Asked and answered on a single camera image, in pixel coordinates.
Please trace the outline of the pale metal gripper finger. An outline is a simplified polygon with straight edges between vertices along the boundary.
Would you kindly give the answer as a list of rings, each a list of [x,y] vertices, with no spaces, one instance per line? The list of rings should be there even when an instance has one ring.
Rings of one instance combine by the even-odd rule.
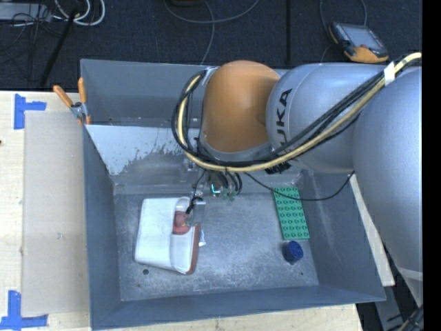
[[[203,247],[206,244],[203,232],[205,206],[206,202],[202,198],[195,198],[192,200],[191,210],[189,214],[191,226],[194,228],[195,234],[197,236],[196,242],[198,243],[198,247]]]

